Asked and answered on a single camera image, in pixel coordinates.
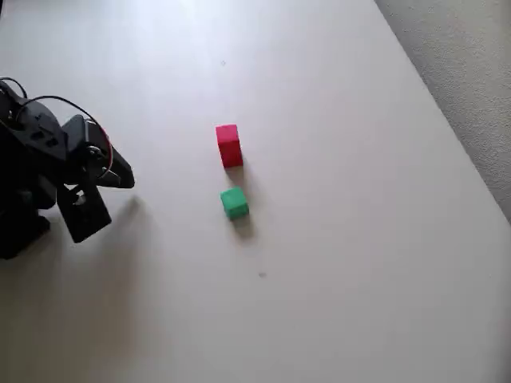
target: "foam cube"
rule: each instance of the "foam cube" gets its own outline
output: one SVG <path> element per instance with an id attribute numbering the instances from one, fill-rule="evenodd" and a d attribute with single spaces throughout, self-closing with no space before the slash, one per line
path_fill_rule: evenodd
<path id="1" fill-rule="evenodd" d="M 230 219 L 236 219 L 248 214 L 248 203 L 241 188 L 232 188 L 220 193 L 225 214 Z"/>
<path id="2" fill-rule="evenodd" d="M 216 139 L 224 168 L 243 165 L 238 127 L 234 124 L 216 127 Z"/>

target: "table surface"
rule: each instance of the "table surface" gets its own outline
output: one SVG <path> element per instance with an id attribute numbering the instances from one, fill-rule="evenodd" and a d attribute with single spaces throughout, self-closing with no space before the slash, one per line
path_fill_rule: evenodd
<path id="1" fill-rule="evenodd" d="M 7 0 L 0 54 L 137 178 L 0 264 L 0 381 L 502 381 L 509 225 L 371 0 Z"/>

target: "green cube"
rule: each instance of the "green cube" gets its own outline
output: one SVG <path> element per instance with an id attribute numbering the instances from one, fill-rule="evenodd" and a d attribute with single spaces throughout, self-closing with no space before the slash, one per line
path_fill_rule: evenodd
<path id="1" fill-rule="evenodd" d="M 241 188 L 232 188 L 220 193 L 224 204 L 225 214 L 230 219 L 243 217 L 248 214 L 248 203 Z"/>

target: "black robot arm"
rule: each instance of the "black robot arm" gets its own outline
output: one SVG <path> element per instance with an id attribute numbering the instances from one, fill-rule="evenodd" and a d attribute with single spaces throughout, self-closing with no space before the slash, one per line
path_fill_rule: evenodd
<path id="1" fill-rule="evenodd" d="M 73 241 L 111 223 L 97 190 L 133 188 L 128 162 L 90 115 L 60 126 L 38 102 L 0 81 L 0 258 L 13 258 L 50 228 L 38 210 L 57 203 Z"/>

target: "floor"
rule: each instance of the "floor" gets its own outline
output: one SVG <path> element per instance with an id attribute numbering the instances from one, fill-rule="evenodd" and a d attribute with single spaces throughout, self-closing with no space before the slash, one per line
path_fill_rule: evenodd
<path id="1" fill-rule="evenodd" d="M 375 2 L 511 221 L 511 4 Z"/>

